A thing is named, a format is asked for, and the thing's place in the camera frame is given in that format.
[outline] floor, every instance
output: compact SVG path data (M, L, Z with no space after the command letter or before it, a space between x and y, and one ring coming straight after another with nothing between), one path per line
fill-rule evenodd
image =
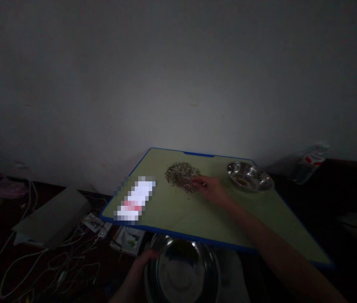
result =
M44 183L35 183L37 192L38 192L38 204L37 207L42 206L55 195L60 193L64 187L55 186ZM106 200L110 199L110 196L98 195L89 192L82 192L83 194L90 195L96 198L104 198ZM9 238L11 234L11 228L16 225L22 217L25 208L28 203L28 195L24 196L22 199L15 200L5 200L2 205L0 205L0 250L2 249L4 243ZM105 205L104 200L100 199L91 199L88 198L92 209L96 209L98 214L100 209ZM134 261L133 257L127 255L121 255L118 252L112 250L109 247L110 241L117 231L118 227L113 226L108 233L107 237L104 240L98 241L96 248L87 252L85 254L85 259L79 260L79 265L76 266L74 270L68 273L65 282L69 281L69 284L65 284L69 287L71 280L76 276L80 267L84 264L90 264L95 262L100 262L100 271L96 279L96 283L92 285L93 277L96 274L97 267L89 266L81 270L81 273L76 278L70 290L63 296L54 296L52 295L53 289L49 289L47 292L42 294L41 301L45 302L107 302L111 296L111 292L114 288L121 283L127 274L132 262ZM76 244L73 245L73 248L76 249L77 246L81 243L84 243L87 240L93 238L94 234L89 231L87 232ZM28 246L26 244L19 244L13 246L13 239L4 248L3 252L0 254L0 283L3 278L3 275L6 269L11 265L11 263L17 258L39 252L41 249ZM79 250L85 250L92 245L92 241L88 241L83 244ZM31 273L28 275L27 279L11 294L6 300L12 302L19 298L24 292L32 288L32 284L38 278L38 276L48 268L48 261L54 258L55 256L63 253L70 252L71 246L61 247L54 251L47 251L42 255L37 264L34 266ZM62 258L65 255L60 256L59 259L55 259L52 263L52 267L57 266L63 262ZM31 256L20 260L12 269L9 271L8 277L5 280L3 285L3 294L9 293L13 290L20 281L26 276L30 268L33 266L37 256ZM35 290L35 295L39 294L45 290L48 285L54 279L56 271L48 270L37 280L33 288ZM144 300L144 292L139 294L140 300Z

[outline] seed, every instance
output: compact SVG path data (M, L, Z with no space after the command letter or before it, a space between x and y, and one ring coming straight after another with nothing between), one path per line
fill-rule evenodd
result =
M187 193L194 193L197 188L192 185L192 179L201 172L199 169L194 168L187 162L174 162L169 168L167 168L164 176L168 183L172 186L177 186L185 190Z

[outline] wall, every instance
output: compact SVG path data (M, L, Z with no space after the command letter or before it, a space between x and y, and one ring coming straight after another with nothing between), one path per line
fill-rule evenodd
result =
M357 160L357 1L0 1L0 172L112 193L152 146L320 141Z

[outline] small steel bowl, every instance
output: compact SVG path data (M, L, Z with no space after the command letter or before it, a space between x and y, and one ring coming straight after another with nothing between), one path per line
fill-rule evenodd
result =
M242 191L262 193L274 187L270 175L246 162L230 163L227 172L230 180Z
M151 247L157 259L145 266L145 291L149 303L216 302L220 268L208 245L155 234Z

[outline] large steel bowl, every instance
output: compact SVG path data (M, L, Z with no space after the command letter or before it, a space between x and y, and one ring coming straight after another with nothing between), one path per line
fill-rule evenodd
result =
M155 235L151 246L160 257L145 267L149 303L216 302L220 269L211 247L165 235Z
M262 193L274 187L270 175L246 162L230 163L227 172L233 184L242 191Z

